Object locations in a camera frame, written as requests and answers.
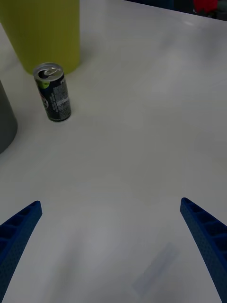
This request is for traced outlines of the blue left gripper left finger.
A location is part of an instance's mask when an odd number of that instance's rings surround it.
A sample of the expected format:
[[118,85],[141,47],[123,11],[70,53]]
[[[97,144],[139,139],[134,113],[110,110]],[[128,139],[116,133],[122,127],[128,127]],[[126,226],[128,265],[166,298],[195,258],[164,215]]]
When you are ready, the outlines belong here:
[[40,201],[34,201],[0,226],[0,301],[42,214]]

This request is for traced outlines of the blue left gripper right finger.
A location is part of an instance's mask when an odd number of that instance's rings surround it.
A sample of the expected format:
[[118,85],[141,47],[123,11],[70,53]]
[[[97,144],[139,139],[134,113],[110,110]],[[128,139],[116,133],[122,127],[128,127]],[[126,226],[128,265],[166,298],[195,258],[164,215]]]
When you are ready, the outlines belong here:
[[223,303],[227,302],[227,226],[184,197],[180,212]]

